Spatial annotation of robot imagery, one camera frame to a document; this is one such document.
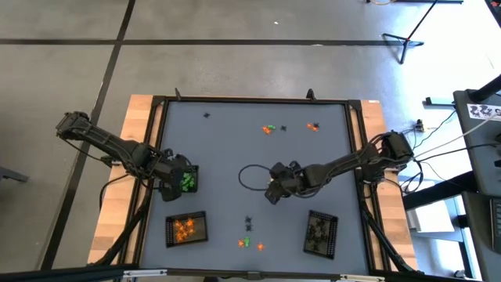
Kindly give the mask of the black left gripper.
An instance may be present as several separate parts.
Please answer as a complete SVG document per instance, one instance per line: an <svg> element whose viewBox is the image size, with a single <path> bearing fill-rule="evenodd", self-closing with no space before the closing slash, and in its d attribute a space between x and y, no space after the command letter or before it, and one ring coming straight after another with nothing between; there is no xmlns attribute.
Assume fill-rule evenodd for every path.
<svg viewBox="0 0 501 282"><path fill-rule="evenodd" d="M174 154L170 148L161 151L160 160L154 167L154 175L159 180L157 189L163 201L174 201L182 196L184 174L191 170L192 164L186 156Z"/></svg>

